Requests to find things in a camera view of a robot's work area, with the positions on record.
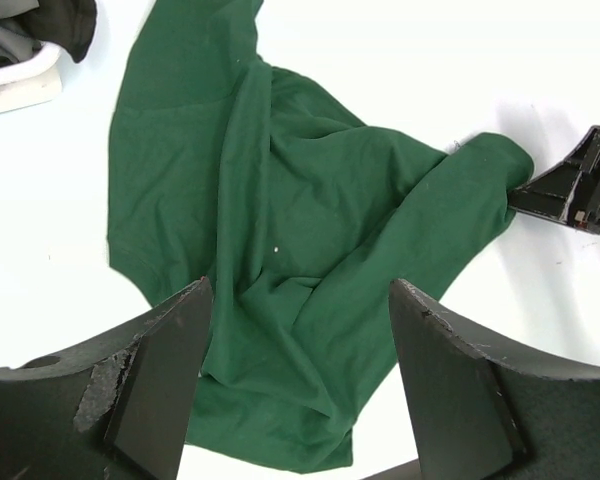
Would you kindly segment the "black t shirt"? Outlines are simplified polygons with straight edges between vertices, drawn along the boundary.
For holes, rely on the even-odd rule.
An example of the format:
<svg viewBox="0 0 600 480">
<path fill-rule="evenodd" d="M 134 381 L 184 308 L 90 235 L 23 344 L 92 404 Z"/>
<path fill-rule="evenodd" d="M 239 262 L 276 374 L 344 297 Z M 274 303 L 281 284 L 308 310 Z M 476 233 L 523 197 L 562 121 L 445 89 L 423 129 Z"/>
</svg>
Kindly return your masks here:
<svg viewBox="0 0 600 480">
<path fill-rule="evenodd" d="M 41 44 L 61 47 L 79 63 L 94 37 L 97 5 L 92 0 L 0 0 L 0 21 L 4 19 Z"/>
</svg>

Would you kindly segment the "green t shirt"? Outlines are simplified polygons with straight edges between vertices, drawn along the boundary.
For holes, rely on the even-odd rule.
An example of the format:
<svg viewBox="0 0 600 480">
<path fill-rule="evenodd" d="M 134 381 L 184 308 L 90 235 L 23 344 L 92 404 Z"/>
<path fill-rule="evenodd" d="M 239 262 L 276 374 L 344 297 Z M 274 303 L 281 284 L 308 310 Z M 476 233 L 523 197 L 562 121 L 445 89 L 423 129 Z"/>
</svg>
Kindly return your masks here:
<svg viewBox="0 0 600 480">
<path fill-rule="evenodd" d="M 111 122 L 109 262 L 152 304 L 212 283 L 187 442 L 307 474 L 352 464 L 396 364 L 390 282 L 442 297 L 533 163 L 496 133 L 445 153 L 366 125 L 258 55 L 259 9 L 154 4 Z"/>
</svg>

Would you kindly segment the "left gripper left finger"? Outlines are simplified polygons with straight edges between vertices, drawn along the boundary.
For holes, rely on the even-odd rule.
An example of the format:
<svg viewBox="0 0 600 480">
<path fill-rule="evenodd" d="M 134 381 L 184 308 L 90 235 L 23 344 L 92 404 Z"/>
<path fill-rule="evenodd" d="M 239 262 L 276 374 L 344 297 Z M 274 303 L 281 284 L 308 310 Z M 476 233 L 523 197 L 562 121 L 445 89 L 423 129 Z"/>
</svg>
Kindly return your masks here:
<svg viewBox="0 0 600 480">
<path fill-rule="evenodd" d="M 213 292 L 199 279 L 66 349 L 0 368 L 0 479 L 174 479 Z"/>
</svg>

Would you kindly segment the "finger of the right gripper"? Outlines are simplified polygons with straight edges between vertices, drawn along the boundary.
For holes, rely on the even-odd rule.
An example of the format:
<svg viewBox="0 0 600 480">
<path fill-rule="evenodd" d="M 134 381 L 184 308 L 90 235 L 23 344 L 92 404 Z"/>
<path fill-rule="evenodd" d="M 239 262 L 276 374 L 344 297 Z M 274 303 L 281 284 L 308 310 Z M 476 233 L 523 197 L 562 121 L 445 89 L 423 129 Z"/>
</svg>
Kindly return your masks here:
<svg viewBox="0 0 600 480">
<path fill-rule="evenodd" d="M 600 126 L 591 127 L 589 132 L 600 132 Z M 512 190 L 508 194 L 509 207 L 553 223 L 571 223 L 569 210 L 581 163 L 578 148 L 587 134 L 561 162 Z"/>
</svg>

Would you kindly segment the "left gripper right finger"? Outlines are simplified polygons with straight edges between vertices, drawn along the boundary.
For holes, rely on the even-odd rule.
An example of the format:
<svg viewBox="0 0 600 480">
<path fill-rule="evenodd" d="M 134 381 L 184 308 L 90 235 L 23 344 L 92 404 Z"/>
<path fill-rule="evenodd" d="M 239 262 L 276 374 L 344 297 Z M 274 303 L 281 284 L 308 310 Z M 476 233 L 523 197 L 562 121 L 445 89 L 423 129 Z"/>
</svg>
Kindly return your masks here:
<svg viewBox="0 0 600 480">
<path fill-rule="evenodd" d="M 408 479 L 600 479 L 600 366 L 512 340 L 404 280 L 389 289 L 418 456 Z"/>
</svg>

